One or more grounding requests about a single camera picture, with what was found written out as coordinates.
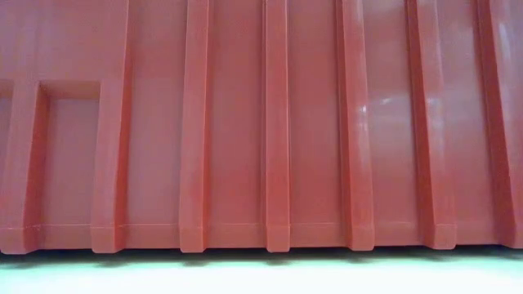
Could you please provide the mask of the red plastic bin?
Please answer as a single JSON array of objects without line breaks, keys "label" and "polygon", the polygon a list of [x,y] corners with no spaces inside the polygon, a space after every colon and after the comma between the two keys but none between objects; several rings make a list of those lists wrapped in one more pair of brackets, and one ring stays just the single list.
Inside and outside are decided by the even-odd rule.
[{"label": "red plastic bin", "polygon": [[0,0],[0,252],[523,249],[523,0]]}]

